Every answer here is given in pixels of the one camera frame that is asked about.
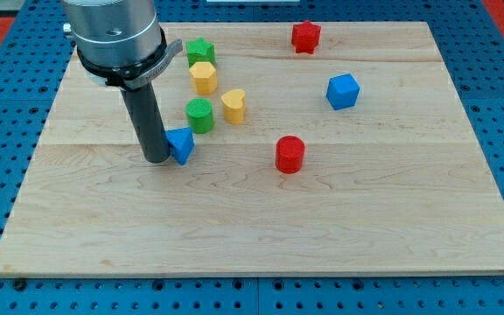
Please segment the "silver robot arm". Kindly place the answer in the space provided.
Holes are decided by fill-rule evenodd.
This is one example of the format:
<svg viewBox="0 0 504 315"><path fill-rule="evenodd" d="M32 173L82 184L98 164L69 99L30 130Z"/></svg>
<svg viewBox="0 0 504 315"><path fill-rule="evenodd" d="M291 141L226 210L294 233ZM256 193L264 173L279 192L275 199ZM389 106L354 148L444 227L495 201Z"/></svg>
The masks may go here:
<svg viewBox="0 0 504 315"><path fill-rule="evenodd" d="M183 50L168 43L152 0L62 0L81 64L104 86L150 84Z"/></svg>

